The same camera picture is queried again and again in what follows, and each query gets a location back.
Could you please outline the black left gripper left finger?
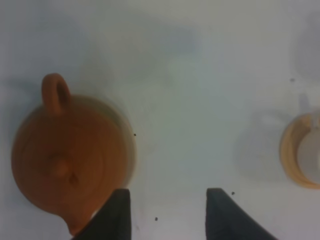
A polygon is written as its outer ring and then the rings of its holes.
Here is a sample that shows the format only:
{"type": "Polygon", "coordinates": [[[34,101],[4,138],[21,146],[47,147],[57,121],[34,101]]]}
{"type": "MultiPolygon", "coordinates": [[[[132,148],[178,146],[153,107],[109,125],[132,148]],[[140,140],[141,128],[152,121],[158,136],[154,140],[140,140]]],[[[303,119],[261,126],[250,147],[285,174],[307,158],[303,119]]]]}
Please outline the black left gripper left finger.
{"type": "Polygon", "coordinates": [[[131,240],[131,196],[116,189],[108,201],[73,240],[131,240]]]}

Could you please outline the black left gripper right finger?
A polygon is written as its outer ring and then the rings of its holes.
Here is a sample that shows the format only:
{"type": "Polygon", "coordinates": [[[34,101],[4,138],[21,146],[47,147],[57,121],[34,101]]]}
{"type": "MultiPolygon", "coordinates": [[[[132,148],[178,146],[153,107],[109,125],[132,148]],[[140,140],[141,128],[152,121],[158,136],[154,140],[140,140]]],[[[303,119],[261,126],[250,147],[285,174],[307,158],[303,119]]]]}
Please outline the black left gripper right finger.
{"type": "Polygon", "coordinates": [[[221,188],[206,191],[205,235],[207,240],[274,240],[221,188]]]}

